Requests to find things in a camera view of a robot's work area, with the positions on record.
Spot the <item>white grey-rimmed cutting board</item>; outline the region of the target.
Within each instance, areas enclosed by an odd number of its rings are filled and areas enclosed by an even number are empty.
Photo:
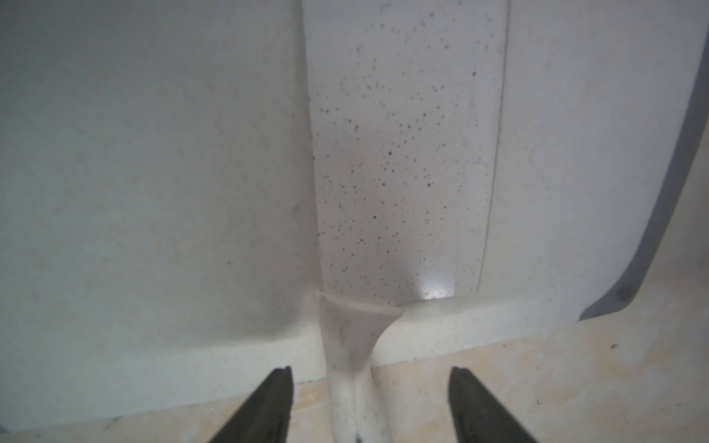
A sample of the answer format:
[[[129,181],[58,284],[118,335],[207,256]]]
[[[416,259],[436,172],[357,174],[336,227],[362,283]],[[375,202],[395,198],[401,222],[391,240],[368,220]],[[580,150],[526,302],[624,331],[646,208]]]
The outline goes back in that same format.
[[[320,380],[306,1],[1,5],[1,434]],[[510,3],[476,291],[378,367],[621,310],[677,199],[705,1]]]

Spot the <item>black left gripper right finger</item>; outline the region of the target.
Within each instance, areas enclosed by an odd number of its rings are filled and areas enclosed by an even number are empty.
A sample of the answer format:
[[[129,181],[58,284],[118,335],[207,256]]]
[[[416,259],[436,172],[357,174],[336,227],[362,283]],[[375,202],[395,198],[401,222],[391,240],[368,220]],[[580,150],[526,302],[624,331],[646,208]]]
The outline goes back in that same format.
[[[537,443],[535,437],[467,368],[452,368],[448,401],[458,442]]]

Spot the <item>white speckled knife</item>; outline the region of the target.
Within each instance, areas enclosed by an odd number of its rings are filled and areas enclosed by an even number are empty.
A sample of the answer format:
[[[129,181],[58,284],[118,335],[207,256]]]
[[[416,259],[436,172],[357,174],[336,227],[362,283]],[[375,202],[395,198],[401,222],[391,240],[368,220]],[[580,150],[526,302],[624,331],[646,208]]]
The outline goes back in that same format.
[[[418,302],[476,291],[507,1],[306,1],[321,260],[319,328],[337,442],[388,442],[372,360]]]

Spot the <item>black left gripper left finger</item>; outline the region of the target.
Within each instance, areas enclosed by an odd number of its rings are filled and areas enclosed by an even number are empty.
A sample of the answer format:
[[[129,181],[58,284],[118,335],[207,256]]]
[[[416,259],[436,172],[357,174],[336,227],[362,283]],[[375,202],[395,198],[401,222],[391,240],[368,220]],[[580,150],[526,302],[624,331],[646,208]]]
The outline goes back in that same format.
[[[287,441],[293,401],[291,367],[275,368],[210,442],[284,443]]]

